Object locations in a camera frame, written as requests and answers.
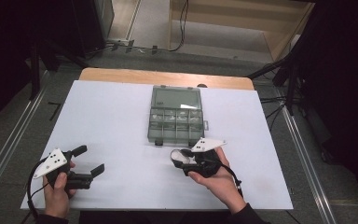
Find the transparent plastic organizer box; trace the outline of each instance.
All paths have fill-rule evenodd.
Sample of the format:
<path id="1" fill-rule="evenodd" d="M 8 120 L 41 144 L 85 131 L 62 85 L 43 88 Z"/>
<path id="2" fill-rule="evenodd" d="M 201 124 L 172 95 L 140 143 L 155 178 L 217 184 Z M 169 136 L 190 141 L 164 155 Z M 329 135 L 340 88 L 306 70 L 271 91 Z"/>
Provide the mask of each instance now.
<path id="1" fill-rule="evenodd" d="M 154 86 L 147 138 L 164 143 L 194 146 L 204 137 L 200 89 Z"/>

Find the hand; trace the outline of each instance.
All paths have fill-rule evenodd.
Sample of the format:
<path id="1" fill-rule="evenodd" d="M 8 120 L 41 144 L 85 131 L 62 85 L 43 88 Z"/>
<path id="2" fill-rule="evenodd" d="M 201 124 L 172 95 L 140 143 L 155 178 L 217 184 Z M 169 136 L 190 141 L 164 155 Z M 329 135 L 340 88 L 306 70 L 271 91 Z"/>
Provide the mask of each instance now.
<path id="1" fill-rule="evenodd" d="M 215 151 L 220 161 L 229 167 L 223 149 L 217 147 Z M 198 184 L 209 189 L 216 198 L 228 207 L 231 214 L 240 212 L 246 206 L 245 200 L 238 193 L 232 175 L 224 167 L 220 167 L 217 173 L 209 178 L 205 178 L 196 172 L 188 172 L 188 175 Z"/>
<path id="2" fill-rule="evenodd" d="M 75 164 L 71 162 L 71 168 L 74 168 Z M 65 192 L 67 176 L 66 173 L 60 173 L 54 184 L 54 188 L 48 184 L 48 179 L 43 176 L 43 186 L 45 186 L 45 214 L 52 217 L 66 218 L 69 213 L 69 198 Z M 69 193 L 74 195 L 75 189 L 70 189 Z"/>

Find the white tabletop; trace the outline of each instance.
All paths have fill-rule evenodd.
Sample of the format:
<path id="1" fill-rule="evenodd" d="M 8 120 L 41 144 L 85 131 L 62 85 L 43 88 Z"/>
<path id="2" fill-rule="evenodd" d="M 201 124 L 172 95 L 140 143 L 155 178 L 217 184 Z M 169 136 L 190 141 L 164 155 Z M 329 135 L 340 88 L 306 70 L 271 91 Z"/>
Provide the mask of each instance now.
<path id="1" fill-rule="evenodd" d="M 48 140 L 45 158 L 86 145 L 73 158 L 74 171 L 105 171 L 90 189 L 80 189 L 71 208 L 85 210 L 222 210 L 225 205 L 205 187 L 173 166 L 176 147 L 155 147 L 147 139 L 152 85 L 75 81 Z M 242 181 L 246 202 L 255 209 L 293 209 L 256 91 L 200 89 L 205 137 L 226 140 L 224 151 Z M 42 186 L 33 181 L 32 192 Z M 33 197 L 44 208 L 43 192 Z M 28 208 L 26 199 L 21 208 Z"/>

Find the sleeve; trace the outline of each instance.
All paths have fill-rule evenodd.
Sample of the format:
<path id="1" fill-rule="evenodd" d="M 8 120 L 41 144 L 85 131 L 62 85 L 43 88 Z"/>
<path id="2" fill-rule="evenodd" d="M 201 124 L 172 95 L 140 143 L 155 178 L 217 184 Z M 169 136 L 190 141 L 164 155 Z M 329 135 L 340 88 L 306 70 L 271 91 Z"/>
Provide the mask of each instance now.
<path id="1" fill-rule="evenodd" d="M 240 212 L 230 216 L 227 219 L 227 223 L 252 223 L 252 224 L 268 224 L 269 222 L 263 221 L 258 214 L 253 210 L 250 204 L 246 204 L 246 206 L 240 210 Z"/>
<path id="2" fill-rule="evenodd" d="M 36 224 L 68 224 L 68 220 L 60 217 L 51 217 L 48 215 L 39 215 Z"/>

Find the person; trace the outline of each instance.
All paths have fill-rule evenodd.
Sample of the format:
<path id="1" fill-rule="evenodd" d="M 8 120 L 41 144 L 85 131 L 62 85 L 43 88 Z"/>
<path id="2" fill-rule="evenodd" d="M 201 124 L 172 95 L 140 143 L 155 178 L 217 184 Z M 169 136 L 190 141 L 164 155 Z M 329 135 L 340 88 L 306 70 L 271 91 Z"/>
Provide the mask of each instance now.
<path id="1" fill-rule="evenodd" d="M 229 162 L 221 147 L 215 149 L 220 161 L 229 167 Z M 211 193 L 224 203 L 231 215 L 227 218 L 227 223 L 252 223 L 265 224 L 258 214 L 253 210 L 238 193 L 232 175 L 223 167 L 209 178 L 204 178 L 196 172 L 189 172 L 188 175 L 198 184 L 205 186 Z M 46 209 L 44 215 L 39 215 L 37 224 L 66 224 L 66 216 L 69 213 L 69 199 L 64 188 L 66 184 L 66 174 L 60 173 L 55 182 L 54 188 L 47 185 L 45 191 Z"/>

